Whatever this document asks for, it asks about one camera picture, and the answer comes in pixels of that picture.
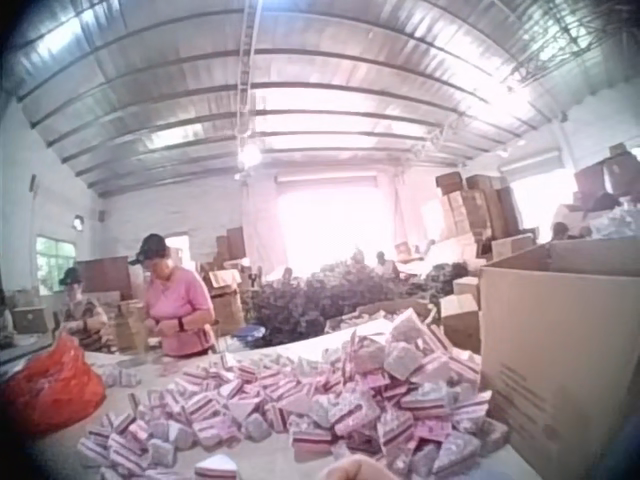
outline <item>white table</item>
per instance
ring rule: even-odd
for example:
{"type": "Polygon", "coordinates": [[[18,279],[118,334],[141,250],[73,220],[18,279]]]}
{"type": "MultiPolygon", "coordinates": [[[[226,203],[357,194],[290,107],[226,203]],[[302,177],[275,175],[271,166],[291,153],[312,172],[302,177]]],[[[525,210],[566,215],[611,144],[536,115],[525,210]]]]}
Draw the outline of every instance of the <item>white table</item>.
{"type": "MultiPolygon", "coordinates": [[[[391,324],[386,320],[377,320],[357,328],[360,334],[372,334],[388,332],[390,326],[391,324]]],[[[236,356],[238,358],[249,358],[261,353],[278,351],[289,356],[301,355],[305,358],[317,359],[320,358],[322,350],[325,348],[334,348],[348,339],[352,330],[346,329],[281,347],[241,352],[236,356]]],[[[88,361],[92,363],[113,363],[124,358],[126,357],[120,355],[87,354],[88,361]]],[[[206,357],[200,357],[183,360],[180,363],[182,367],[186,367],[206,361],[206,357]]],[[[162,388],[175,377],[175,375],[158,377],[159,367],[157,365],[146,364],[137,367],[137,371],[142,377],[142,384],[139,387],[135,389],[108,389],[106,401],[90,418],[37,442],[35,445],[37,454],[50,469],[63,473],[64,478],[68,479],[92,478],[94,473],[88,472],[81,466],[79,461],[81,457],[76,451],[76,445],[84,435],[86,427],[99,422],[101,417],[109,411],[115,413],[128,411],[128,393],[135,392],[141,397],[144,395],[142,398],[146,398],[148,389],[162,388]]],[[[219,452],[227,454],[238,464],[243,480],[312,480],[317,478],[322,469],[333,461],[331,457],[326,457],[320,460],[298,463],[294,459],[293,449],[288,445],[288,436],[276,434],[259,444],[243,441],[233,449],[221,449],[219,452]]],[[[178,454],[176,469],[185,473],[192,473],[193,465],[209,455],[211,454],[201,448],[181,452],[178,454]]],[[[509,446],[483,459],[479,467],[469,474],[469,478],[541,480],[533,469],[509,446]]]]}

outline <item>worker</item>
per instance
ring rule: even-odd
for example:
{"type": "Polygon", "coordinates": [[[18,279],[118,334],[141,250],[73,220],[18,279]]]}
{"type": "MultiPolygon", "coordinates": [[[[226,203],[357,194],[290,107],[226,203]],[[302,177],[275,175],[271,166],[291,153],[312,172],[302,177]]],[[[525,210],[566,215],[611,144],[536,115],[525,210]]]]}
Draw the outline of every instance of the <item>worker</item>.
{"type": "Polygon", "coordinates": [[[364,265],[364,252],[356,248],[353,255],[351,255],[351,262],[353,265],[364,265]]]}
{"type": "Polygon", "coordinates": [[[293,269],[291,267],[287,267],[282,273],[282,284],[291,285],[291,280],[293,280],[293,269]]]}
{"type": "Polygon", "coordinates": [[[396,262],[393,260],[387,260],[384,256],[384,252],[378,252],[376,258],[378,259],[378,264],[374,267],[374,271],[378,275],[396,278],[400,276],[396,262]]]}
{"type": "Polygon", "coordinates": [[[173,264],[164,237],[145,237],[131,265],[151,274],[145,292],[145,325],[160,337],[162,351],[171,357],[207,352],[214,344],[215,316],[211,298],[195,272],[173,264]]]}
{"type": "Polygon", "coordinates": [[[579,238],[583,237],[569,234],[569,226],[566,223],[556,222],[553,224],[551,236],[552,242],[557,242],[560,240],[578,240],[579,238]]]}
{"type": "Polygon", "coordinates": [[[107,315],[97,301],[83,294],[80,271],[76,267],[67,268],[59,284],[67,297],[60,314],[61,331],[75,337],[86,351],[111,351],[107,315]]]}

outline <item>bright window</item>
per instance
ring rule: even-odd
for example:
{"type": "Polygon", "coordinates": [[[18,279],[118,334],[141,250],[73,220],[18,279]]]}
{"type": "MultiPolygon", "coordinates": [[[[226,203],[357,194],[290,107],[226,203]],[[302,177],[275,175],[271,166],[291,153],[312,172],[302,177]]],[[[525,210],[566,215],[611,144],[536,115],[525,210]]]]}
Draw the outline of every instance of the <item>bright window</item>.
{"type": "Polygon", "coordinates": [[[554,170],[518,180],[511,187],[522,216],[522,227],[538,227],[541,243],[551,240],[553,217],[558,206],[573,203],[573,192],[577,189],[573,172],[554,170]]]}
{"type": "Polygon", "coordinates": [[[328,263],[346,260],[360,248],[368,264],[393,245],[390,218],[380,190],[336,186],[280,195],[278,214],[289,266],[306,276],[328,263]]]}
{"type": "Polygon", "coordinates": [[[191,249],[189,248],[189,235],[174,235],[167,237],[167,246],[180,250],[182,266],[189,270],[196,269],[196,263],[191,260],[191,249]]]}
{"type": "Polygon", "coordinates": [[[76,247],[73,243],[38,237],[36,261],[40,294],[50,295],[62,290],[58,282],[64,271],[76,263],[76,247]]]}

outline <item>woman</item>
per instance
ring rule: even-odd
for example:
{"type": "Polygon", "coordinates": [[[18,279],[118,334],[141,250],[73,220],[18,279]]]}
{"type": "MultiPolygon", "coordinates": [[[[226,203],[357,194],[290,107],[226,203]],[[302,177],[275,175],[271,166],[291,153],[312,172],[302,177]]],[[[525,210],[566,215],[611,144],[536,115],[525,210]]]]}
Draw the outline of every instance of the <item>woman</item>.
{"type": "Polygon", "coordinates": [[[82,294],[82,278],[78,269],[68,268],[59,283],[67,294],[67,303],[62,310],[61,330],[77,338],[86,351],[109,352],[107,316],[95,300],[82,294]]]}
{"type": "Polygon", "coordinates": [[[204,353],[213,344],[215,316],[211,298],[195,272],[173,264],[161,235],[148,235],[131,265],[142,265],[151,280],[145,293],[151,335],[162,340],[165,355],[182,357],[204,353]]]}

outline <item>box flap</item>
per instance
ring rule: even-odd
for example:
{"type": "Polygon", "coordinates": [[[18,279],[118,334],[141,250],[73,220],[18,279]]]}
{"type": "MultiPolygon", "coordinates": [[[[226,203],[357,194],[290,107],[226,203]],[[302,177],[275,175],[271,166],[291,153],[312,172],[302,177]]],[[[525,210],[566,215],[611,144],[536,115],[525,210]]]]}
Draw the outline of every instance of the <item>box flap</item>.
{"type": "Polygon", "coordinates": [[[217,270],[215,272],[209,272],[209,278],[211,279],[211,286],[213,288],[234,287],[242,281],[240,272],[237,270],[217,270]]]}
{"type": "Polygon", "coordinates": [[[477,277],[463,277],[457,278],[453,281],[454,285],[470,285],[470,286],[478,286],[480,283],[480,279],[477,277]]]}
{"type": "Polygon", "coordinates": [[[551,270],[640,277],[640,238],[573,240],[550,244],[551,270]]]}
{"type": "Polygon", "coordinates": [[[451,317],[467,312],[477,312],[478,305],[473,295],[449,295],[440,300],[440,311],[442,318],[451,317]]]}

